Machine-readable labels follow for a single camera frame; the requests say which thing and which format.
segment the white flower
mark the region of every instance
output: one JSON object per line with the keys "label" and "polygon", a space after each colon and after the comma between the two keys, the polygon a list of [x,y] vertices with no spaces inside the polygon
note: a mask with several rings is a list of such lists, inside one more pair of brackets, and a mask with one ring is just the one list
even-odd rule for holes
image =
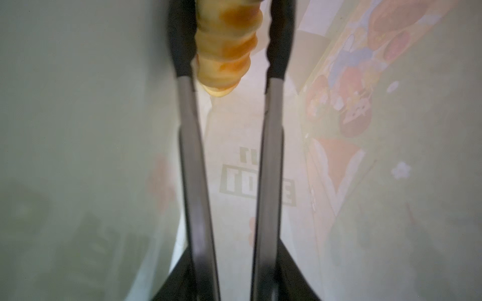
{"label": "white flower", "polygon": [[410,170],[412,168],[405,162],[399,162],[397,166],[392,169],[391,174],[397,180],[408,179],[410,177]]}
{"label": "white flower", "polygon": [[398,88],[398,84],[399,84],[398,80],[391,83],[387,88],[387,93],[390,94],[390,93],[394,92]]}

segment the spiral bread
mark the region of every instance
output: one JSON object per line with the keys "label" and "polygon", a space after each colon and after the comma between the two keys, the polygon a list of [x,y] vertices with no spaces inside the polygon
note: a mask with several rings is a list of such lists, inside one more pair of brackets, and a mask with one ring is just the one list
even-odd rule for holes
{"label": "spiral bread", "polygon": [[260,0],[197,0],[197,77],[213,96],[225,96],[248,71],[263,14]]}

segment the golden brown pastry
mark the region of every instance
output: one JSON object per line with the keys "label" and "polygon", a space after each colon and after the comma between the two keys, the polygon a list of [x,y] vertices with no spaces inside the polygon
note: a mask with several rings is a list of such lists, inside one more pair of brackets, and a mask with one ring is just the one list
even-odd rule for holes
{"label": "golden brown pastry", "polygon": [[263,21],[258,0],[197,0],[198,80],[213,96],[227,95],[248,71]]}

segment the tongs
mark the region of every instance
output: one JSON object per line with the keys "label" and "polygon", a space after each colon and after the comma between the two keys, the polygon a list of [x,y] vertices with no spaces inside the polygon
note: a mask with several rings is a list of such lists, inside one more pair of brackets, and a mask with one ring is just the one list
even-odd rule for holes
{"label": "tongs", "polygon": [[[261,138],[251,301],[319,300],[280,240],[283,82],[295,29],[295,0],[272,0],[269,68]],[[196,55],[195,0],[170,0],[168,37],[177,76],[188,247],[153,300],[219,301],[213,224],[191,62]]]}

